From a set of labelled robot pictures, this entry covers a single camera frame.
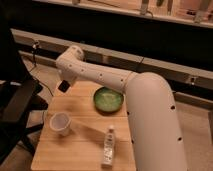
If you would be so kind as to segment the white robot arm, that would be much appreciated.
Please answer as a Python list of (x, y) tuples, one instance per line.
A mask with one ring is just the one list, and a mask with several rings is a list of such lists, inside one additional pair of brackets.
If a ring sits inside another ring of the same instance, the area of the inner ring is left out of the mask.
[(68, 85), (82, 77), (125, 95), (137, 171), (189, 171), (167, 81), (156, 73), (91, 64), (83, 58), (80, 47), (67, 48), (56, 59), (59, 75)]

